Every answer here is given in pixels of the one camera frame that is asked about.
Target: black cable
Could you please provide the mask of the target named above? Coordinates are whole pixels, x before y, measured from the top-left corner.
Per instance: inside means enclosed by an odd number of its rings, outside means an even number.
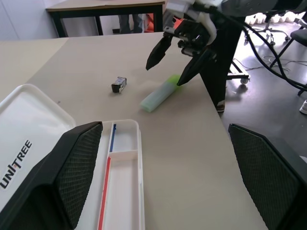
[[[218,16],[224,18],[225,20],[228,20],[228,21],[231,21],[233,24],[235,24],[236,26],[239,26],[240,28],[242,28],[242,30],[244,31],[246,37],[247,37],[247,40],[249,41],[249,44],[256,56],[256,58],[258,59],[258,61],[268,70],[270,71],[271,73],[273,73],[274,75],[276,75],[277,77],[287,81],[289,84],[291,84],[293,87],[299,89],[299,90],[303,90],[303,91],[307,91],[307,86],[304,85],[304,84],[301,84],[295,80],[292,80],[292,79],[289,79],[286,74],[284,73],[283,71],[283,66],[280,62],[280,59],[276,53],[276,51],[273,49],[273,47],[269,44],[269,42],[264,39],[264,37],[262,37],[256,30],[254,30],[250,25],[246,24],[246,23],[242,23],[242,22],[239,22],[237,21],[236,19],[232,18],[232,17],[228,17],[224,14],[222,14],[221,12],[219,12],[217,10],[216,7],[213,7],[213,6],[210,6],[209,8],[205,8],[203,5],[199,4],[199,3],[195,3],[193,5],[193,7],[198,10],[198,11],[201,11],[201,12],[206,12],[206,13],[212,13],[212,14],[217,14]],[[253,33],[255,33],[268,47],[269,49],[271,50],[271,52],[273,53],[274,57],[276,58],[276,61],[277,61],[277,64],[278,64],[278,67],[279,67],[279,70],[281,72],[281,74],[279,74],[278,72],[274,71],[272,68],[270,68],[262,59],[261,57],[259,56],[249,34],[248,34],[248,31],[247,29],[245,28],[245,26],[250,29]]]

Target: white wall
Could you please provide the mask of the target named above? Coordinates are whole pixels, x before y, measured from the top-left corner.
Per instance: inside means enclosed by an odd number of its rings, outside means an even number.
[[[1,22],[5,29],[0,30],[0,39],[16,40],[12,30],[20,40],[57,37],[43,0],[0,0],[0,5],[5,11],[1,19],[7,17]]]
[[[58,37],[46,8],[64,0],[0,0],[0,40],[32,40]],[[104,35],[119,28],[117,16],[103,16]],[[69,37],[98,35],[94,18],[67,18]]]

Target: red stripe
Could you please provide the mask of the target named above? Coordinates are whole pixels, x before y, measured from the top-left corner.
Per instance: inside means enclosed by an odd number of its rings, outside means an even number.
[[[107,189],[107,182],[108,182],[109,172],[110,172],[110,163],[111,163],[111,158],[108,157],[107,163],[106,163],[105,185],[104,185],[104,191],[103,191],[103,195],[102,195],[102,205],[101,205],[101,209],[100,209],[98,230],[102,230],[102,224],[103,224],[103,220],[104,220],[105,205],[106,205],[106,189]]]

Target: table edge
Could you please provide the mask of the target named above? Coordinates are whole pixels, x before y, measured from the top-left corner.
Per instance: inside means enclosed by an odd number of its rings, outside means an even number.
[[[99,9],[110,9],[110,8],[127,8],[127,7],[141,7],[141,6],[157,6],[164,5],[165,1],[150,2],[150,3],[137,3],[127,5],[103,5],[103,6],[88,6],[88,7],[76,7],[76,8],[46,8],[47,12],[62,12],[62,11],[83,11],[83,10],[99,10]]]

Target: unitree logo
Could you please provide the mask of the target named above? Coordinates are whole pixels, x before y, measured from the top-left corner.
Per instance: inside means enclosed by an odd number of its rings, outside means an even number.
[[[32,143],[27,140],[24,146],[21,148],[20,152],[17,154],[17,157],[14,159],[13,163],[8,165],[7,171],[0,182],[1,188],[6,189],[16,173],[22,168],[24,157],[27,155],[31,146]]]

